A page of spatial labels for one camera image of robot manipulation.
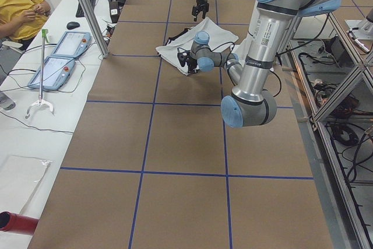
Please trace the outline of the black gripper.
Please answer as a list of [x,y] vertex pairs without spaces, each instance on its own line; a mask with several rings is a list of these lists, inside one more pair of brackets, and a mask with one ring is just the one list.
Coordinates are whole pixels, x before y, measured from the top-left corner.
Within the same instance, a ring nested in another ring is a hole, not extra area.
[[197,66],[198,66],[198,63],[197,63],[196,59],[189,57],[189,58],[186,59],[186,64],[188,66],[188,73],[189,74],[196,73]]
[[192,7],[192,16],[194,22],[196,22],[198,19],[199,10],[201,10],[202,18],[204,19],[209,11],[208,0],[196,0],[196,6]]

